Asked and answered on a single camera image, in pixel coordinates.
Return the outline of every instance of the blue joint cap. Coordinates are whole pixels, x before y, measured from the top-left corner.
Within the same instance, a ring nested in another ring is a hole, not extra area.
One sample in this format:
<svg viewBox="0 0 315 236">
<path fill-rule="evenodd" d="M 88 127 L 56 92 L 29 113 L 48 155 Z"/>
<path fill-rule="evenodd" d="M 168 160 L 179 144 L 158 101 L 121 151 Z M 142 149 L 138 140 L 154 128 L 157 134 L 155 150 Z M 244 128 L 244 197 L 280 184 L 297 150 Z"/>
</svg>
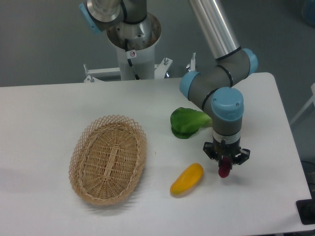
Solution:
<svg viewBox="0 0 315 236">
<path fill-rule="evenodd" d="M 84 20 L 86 21 L 86 23 L 88 24 L 88 26 L 90 27 L 92 32 L 95 33 L 95 34 L 102 33 L 102 31 L 100 31 L 100 29 L 96 26 L 96 24 L 94 23 L 94 21 L 90 17 L 90 15 L 89 15 L 88 11 L 86 10 L 86 8 L 85 8 L 83 3 L 81 3 L 79 5 L 79 8 L 80 8 L 80 11 L 82 13 L 82 16 L 83 16 Z"/>
<path fill-rule="evenodd" d="M 243 95 L 236 88 L 220 88 L 212 95 L 211 108 L 218 118 L 236 121 L 244 113 Z"/>
<path fill-rule="evenodd" d="M 258 68 L 258 59 L 256 55 L 252 52 L 251 49 L 243 48 L 243 51 L 246 52 L 248 58 L 250 59 L 250 72 L 248 75 L 254 73 Z"/>
<path fill-rule="evenodd" d="M 182 94 L 189 100 L 188 98 L 188 93 L 189 93 L 189 88 L 190 85 L 192 83 L 192 81 L 194 80 L 194 78 L 196 77 L 197 74 L 200 74 L 198 71 L 190 71 L 188 73 L 186 73 L 182 80 L 181 83 L 179 84 L 179 90 L 182 92 Z"/>
</svg>

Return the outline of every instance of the gray floor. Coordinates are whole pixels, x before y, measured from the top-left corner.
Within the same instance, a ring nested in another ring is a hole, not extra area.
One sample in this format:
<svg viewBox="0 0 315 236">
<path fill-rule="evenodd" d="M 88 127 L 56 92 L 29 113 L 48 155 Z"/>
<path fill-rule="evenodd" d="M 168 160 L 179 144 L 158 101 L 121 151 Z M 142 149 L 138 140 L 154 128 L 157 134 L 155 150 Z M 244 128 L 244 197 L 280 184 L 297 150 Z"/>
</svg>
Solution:
<svg viewBox="0 0 315 236">
<path fill-rule="evenodd" d="M 78 83 L 85 78 L 84 63 L 89 69 L 118 66 L 105 34 L 93 35 L 86 27 L 80 2 L 0 2 L 0 87 Z M 288 120 L 311 97 L 315 83 L 315 28 L 303 21 L 302 3 L 222 0 L 242 47 L 257 54 L 258 72 L 275 76 Z M 162 25 L 156 62 L 173 59 L 172 77 L 183 76 L 193 51 L 199 71 L 212 68 L 214 59 L 186 0 L 148 0 L 148 10 Z M 315 162 L 315 112 L 292 133 L 300 158 Z"/>
</svg>

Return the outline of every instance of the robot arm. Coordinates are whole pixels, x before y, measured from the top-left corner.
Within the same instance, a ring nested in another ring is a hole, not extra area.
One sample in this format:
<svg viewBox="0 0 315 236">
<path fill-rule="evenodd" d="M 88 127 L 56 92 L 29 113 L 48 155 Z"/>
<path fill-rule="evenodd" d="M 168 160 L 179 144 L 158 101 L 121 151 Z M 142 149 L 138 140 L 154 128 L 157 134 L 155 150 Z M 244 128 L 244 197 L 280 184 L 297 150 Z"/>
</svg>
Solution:
<svg viewBox="0 0 315 236">
<path fill-rule="evenodd" d="M 188 72 L 181 80 L 180 91 L 213 119 L 213 142 L 203 150 L 219 163 L 221 177 L 228 176 L 233 164 L 248 160 L 250 151 L 241 149 L 244 112 L 242 94 L 235 84 L 258 67 L 256 56 L 241 49 L 219 0 L 189 0 L 217 65 L 209 74 Z M 115 26 L 120 48 L 141 50 L 152 39 L 146 0 L 88 0 L 81 12 L 93 31 Z"/>
<path fill-rule="evenodd" d="M 217 65 L 206 75 L 188 72 L 181 81 L 183 95 L 213 119 L 213 142 L 203 150 L 219 163 L 221 177 L 233 164 L 249 159 L 250 151 L 240 147 L 244 100 L 233 87 L 255 72 L 256 56 L 238 43 L 219 0 L 189 0 Z"/>
</svg>

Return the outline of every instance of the oval basket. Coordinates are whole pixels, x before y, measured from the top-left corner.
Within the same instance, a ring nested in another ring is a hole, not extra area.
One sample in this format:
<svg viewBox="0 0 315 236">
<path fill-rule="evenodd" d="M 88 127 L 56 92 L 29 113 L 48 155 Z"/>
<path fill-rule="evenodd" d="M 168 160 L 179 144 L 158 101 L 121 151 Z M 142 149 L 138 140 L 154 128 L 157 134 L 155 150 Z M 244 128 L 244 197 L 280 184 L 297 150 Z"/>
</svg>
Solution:
<svg viewBox="0 0 315 236">
<path fill-rule="evenodd" d="M 133 192 L 146 161 L 141 126 L 124 116 L 107 116 L 89 125 L 76 145 L 70 183 L 86 202 L 111 205 Z"/>
</svg>

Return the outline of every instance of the white sticker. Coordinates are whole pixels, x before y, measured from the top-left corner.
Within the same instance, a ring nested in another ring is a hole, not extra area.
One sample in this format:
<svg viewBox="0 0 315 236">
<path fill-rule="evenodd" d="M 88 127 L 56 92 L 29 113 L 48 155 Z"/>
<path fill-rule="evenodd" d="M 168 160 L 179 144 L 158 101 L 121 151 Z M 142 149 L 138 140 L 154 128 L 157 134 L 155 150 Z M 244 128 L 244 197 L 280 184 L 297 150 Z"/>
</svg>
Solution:
<svg viewBox="0 0 315 236">
<path fill-rule="evenodd" d="M 131 59 L 131 58 L 136 58 L 137 57 L 137 53 L 136 50 L 131 50 L 126 52 L 127 55 L 127 59 Z"/>
</svg>

